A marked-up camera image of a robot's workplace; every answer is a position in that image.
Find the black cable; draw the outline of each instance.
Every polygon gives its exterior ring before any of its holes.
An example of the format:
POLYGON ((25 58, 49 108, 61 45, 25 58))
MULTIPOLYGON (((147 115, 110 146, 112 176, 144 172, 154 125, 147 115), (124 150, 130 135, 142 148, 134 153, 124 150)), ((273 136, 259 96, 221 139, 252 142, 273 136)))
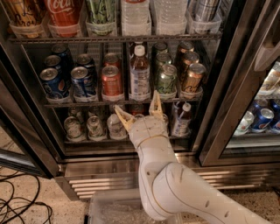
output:
POLYGON ((36 201, 37 197, 39 196, 39 191, 40 191, 40 182, 39 182, 38 177, 28 175, 28 174, 9 175, 9 176, 5 176, 5 178, 0 179, 0 183, 8 183, 12 187, 10 198, 7 201, 5 201, 4 199, 0 199, 0 217, 3 216, 3 218, 1 218, 1 220, 0 220, 1 224, 8 223, 9 221, 14 220, 16 218, 19 218, 22 221, 22 223, 25 224, 25 221, 21 217, 21 214, 26 212, 32 206, 46 207, 47 219, 44 221, 43 224, 46 224, 46 223, 51 224, 51 217, 53 215, 52 208, 50 206, 48 206, 47 204, 45 204, 44 202, 37 202, 36 201), (34 177, 37 180, 38 188, 37 188, 37 191, 35 193, 35 196, 34 196, 33 200, 28 200, 28 199, 25 199, 25 198, 22 198, 22 197, 14 197, 15 187, 8 180, 9 179, 15 179, 15 178, 18 178, 18 177, 23 177, 23 176, 34 177), (20 207, 17 207, 15 209, 11 208, 10 203, 13 202, 15 204, 17 202, 14 202, 14 201, 17 201, 17 200, 21 200, 18 203, 26 203, 26 206, 20 206, 20 207))

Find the floor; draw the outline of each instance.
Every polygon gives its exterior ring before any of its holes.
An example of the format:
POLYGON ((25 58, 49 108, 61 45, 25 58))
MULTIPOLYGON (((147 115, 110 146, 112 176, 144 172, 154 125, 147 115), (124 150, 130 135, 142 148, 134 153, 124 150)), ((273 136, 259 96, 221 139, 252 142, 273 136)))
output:
MULTIPOLYGON (((0 129, 0 147, 6 150, 18 151, 17 146, 11 142, 2 129, 0 129)), ((4 217, 7 208, 4 206, 4 200, 7 201, 12 196, 13 200, 9 203, 10 207, 21 207, 26 204, 26 200, 33 200, 38 190, 36 178, 24 175, 23 173, 11 176, 14 173, 13 170, 8 168, 0 168, 0 223, 85 223, 84 218, 89 211, 89 202, 69 200, 53 179, 44 178, 38 178, 40 188, 38 197, 35 200, 37 205, 31 206, 26 212, 21 214, 22 220, 16 218, 6 222, 12 216, 12 213, 8 217, 4 217), (48 217, 48 210, 45 205, 52 208, 51 221, 47 222, 45 221, 48 217)), ((280 224, 279 198, 272 189, 226 190, 223 192, 271 223, 280 224)), ((190 213, 182 213, 182 218, 184 224, 207 224, 207 222, 190 213)))

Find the cable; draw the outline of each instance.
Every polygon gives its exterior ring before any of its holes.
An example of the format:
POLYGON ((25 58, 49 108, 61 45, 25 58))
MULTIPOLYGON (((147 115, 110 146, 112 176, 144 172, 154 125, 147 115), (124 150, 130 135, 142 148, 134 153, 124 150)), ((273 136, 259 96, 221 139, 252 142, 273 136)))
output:
POLYGON ((36 201, 37 197, 39 196, 39 191, 40 191, 40 182, 39 178, 36 176, 28 175, 28 174, 18 174, 18 175, 9 175, 5 176, 5 178, 0 178, 0 184, 8 184, 11 187, 11 196, 5 200, 5 199, 0 199, 0 224, 6 224, 9 223, 9 221, 12 221, 16 218, 19 218, 22 223, 25 224, 24 219, 21 217, 21 215, 26 212, 30 207, 34 206, 40 206, 40 207, 45 207, 47 210, 47 219, 43 222, 43 224, 49 223, 51 224, 51 217, 53 215, 53 210, 50 206, 45 204, 44 202, 39 202, 36 201), (22 197, 14 197, 15 195, 15 186, 9 181, 11 179, 16 179, 19 177, 23 176, 29 176, 33 177, 37 181, 37 191, 35 193, 35 196, 32 200, 28 200, 22 197), (12 208, 11 205, 15 204, 26 204, 24 206, 20 206, 17 208, 12 208))

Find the bottle cap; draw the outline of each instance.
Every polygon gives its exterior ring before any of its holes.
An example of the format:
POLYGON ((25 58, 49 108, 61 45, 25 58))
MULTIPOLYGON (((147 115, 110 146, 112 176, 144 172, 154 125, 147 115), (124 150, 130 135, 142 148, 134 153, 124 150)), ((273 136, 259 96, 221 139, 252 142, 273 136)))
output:
POLYGON ((184 103, 184 105, 183 105, 183 110, 184 111, 190 111, 191 110, 191 104, 190 103, 188 103, 188 102, 186 102, 186 103, 184 103))
POLYGON ((139 57, 145 55, 145 48, 144 48, 144 46, 143 45, 137 45, 135 47, 135 49, 134 49, 134 54, 136 56, 139 56, 139 57))

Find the tangled wires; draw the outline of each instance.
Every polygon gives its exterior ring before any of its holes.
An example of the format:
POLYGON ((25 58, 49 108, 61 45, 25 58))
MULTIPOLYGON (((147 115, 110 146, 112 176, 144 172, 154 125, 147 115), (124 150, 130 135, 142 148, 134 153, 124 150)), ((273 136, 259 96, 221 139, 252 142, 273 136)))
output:
POLYGON ((39 196, 40 191, 40 182, 39 179, 32 175, 27 174, 16 174, 9 176, 0 175, 0 223, 9 223, 14 219, 20 219, 21 223, 25 224, 25 220, 22 217, 25 212, 31 207, 45 207, 47 210, 47 218, 43 220, 42 223, 51 224, 51 217, 53 214, 53 210, 50 206, 46 205, 43 202, 37 202, 36 199, 39 196), (35 179, 37 183, 37 190, 32 199, 26 199, 23 197, 18 197, 16 193, 17 187, 17 179, 32 177, 35 179))

